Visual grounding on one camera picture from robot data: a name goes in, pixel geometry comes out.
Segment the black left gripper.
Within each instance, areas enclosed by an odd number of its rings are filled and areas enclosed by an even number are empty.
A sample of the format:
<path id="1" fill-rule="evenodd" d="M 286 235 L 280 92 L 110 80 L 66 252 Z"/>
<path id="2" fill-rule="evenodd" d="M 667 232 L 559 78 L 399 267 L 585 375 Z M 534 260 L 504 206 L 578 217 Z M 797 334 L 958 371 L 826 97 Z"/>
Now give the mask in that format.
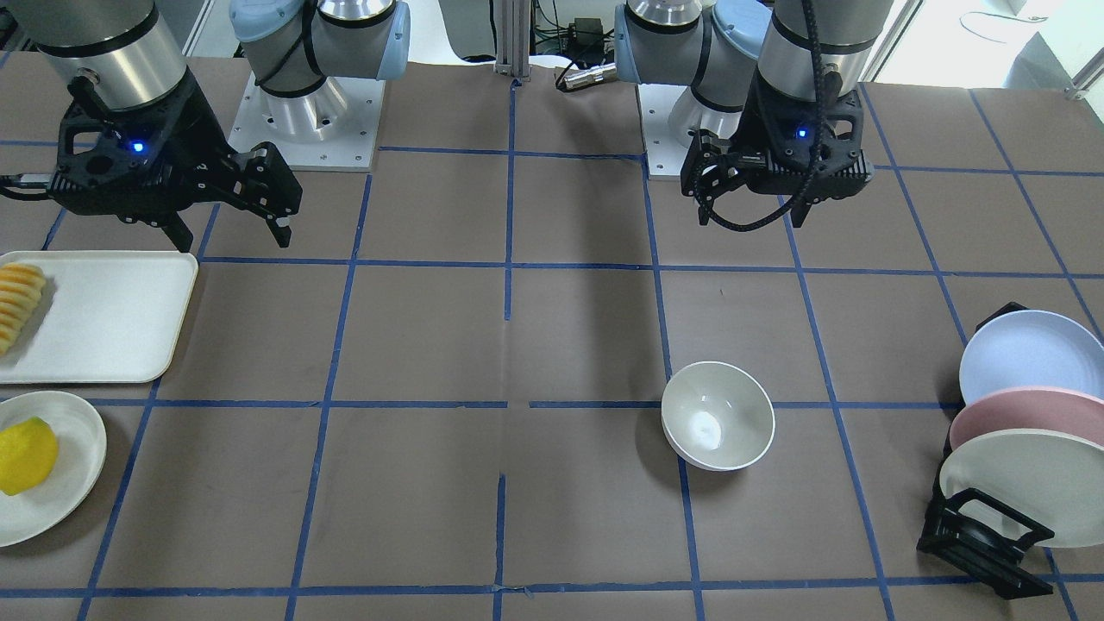
<path id="1" fill-rule="evenodd" d="M 863 107 L 858 93 L 845 93 L 840 76 L 825 76 L 822 90 L 825 110 L 819 114 L 815 102 L 754 76 L 732 136 L 696 134 L 680 172 L 680 189 L 693 196 L 701 227 L 712 220 L 713 199 L 722 193 L 749 187 L 760 194 L 796 194 L 808 169 L 813 169 L 811 185 L 803 198 L 788 200 L 793 228 L 803 227 L 813 202 L 863 191 L 873 178 L 873 165 L 861 149 Z"/>

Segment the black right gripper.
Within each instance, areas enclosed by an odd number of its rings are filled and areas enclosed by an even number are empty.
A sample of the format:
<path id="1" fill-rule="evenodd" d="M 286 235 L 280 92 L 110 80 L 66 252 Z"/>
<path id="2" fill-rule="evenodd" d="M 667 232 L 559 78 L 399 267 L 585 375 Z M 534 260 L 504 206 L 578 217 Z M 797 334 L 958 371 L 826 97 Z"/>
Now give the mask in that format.
<path id="1" fill-rule="evenodd" d="M 47 196 L 76 215 L 118 215 L 162 227 L 181 253 L 194 234 L 181 210 L 225 202 L 266 221 L 279 248 L 291 246 L 301 185 L 275 144 L 233 149 L 191 72 L 169 93 L 132 110 L 110 110 L 86 76 L 67 86 L 59 164 Z"/>

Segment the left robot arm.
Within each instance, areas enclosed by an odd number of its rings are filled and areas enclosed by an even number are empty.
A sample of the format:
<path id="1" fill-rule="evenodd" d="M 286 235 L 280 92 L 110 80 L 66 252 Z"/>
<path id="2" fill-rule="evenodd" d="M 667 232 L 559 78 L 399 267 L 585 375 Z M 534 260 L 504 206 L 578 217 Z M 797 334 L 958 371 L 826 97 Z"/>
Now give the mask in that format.
<path id="1" fill-rule="evenodd" d="M 888 1 L 624 1 L 612 39 L 618 77 L 683 86 L 680 191 L 701 225 L 752 232 L 863 191 L 858 78 Z"/>

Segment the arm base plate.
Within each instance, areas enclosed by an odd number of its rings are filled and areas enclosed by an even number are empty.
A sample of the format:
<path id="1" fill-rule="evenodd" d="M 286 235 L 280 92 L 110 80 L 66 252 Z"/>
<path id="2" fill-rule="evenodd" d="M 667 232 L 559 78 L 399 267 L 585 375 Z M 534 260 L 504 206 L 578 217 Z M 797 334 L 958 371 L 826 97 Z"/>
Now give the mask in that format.
<path id="1" fill-rule="evenodd" d="M 637 95 L 648 173 L 678 181 L 699 123 L 694 95 L 689 86 L 667 84 L 640 84 Z"/>
<path id="2" fill-rule="evenodd" d="M 386 81 L 326 78 L 307 95 L 277 97 L 246 83 L 229 145 L 250 152 L 273 144 L 294 172 L 369 173 Z"/>

